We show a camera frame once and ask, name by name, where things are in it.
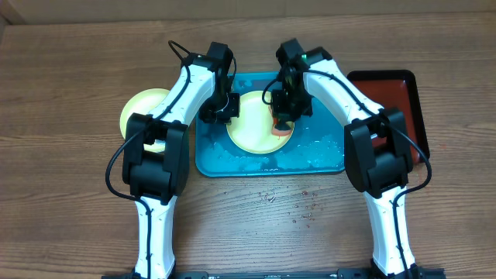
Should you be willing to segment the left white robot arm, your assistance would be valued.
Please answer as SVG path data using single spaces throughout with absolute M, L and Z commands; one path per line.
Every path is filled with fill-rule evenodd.
M 187 52 L 181 73 L 166 97 L 126 123 L 122 180 L 139 215 L 139 258 L 134 278 L 172 278 L 174 208 L 189 173 L 188 129 L 194 118 L 227 124 L 239 115 L 239 94 L 231 91 L 233 52 L 213 42 L 205 54 Z

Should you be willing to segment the yellow-green plate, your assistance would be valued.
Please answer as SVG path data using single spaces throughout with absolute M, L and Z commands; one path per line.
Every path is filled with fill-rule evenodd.
M 251 91 L 240 96 L 239 116 L 231 118 L 226 126 L 230 139 L 249 153 L 272 153 L 284 146 L 295 128 L 286 122 L 288 131 L 275 132 L 278 121 L 272 116 L 270 106 L 262 102 L 262 91 Z
M 157 107 L 167 97 L 169 91 L 162 88 L 150 88 L 134 95 L 125 104 L 119 119 L 119 128 L 123 138 L 126 138 L 126 125 L 133 113 L 146 115 L 150 110 Z

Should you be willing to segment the orange black sponge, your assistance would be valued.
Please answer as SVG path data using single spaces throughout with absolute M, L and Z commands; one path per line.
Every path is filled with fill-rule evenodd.
M 293 132 L 294 123 L 293 122 L 284 122 L 274 116 L 272 107 L 268 107 L 269 112 L 273 119 L 273 125 L 271 133 L 275 136 L 289 136 Z

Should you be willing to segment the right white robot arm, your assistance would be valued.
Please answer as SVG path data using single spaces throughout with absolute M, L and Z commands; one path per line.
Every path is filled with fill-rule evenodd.
M 404 114 L 369 99 L 321 47 L 305 51 L 292 39 L 280 45 L 276 58 L 282 88 L 268 101 L 274 129 L 286 132 L 290 122 L 312 115 L 314 99 L 331 112 L 344 129 L 346 175 L 366 199 L 374 276 L 420 278 L 405 218 L 405 186 L 413 161 Z

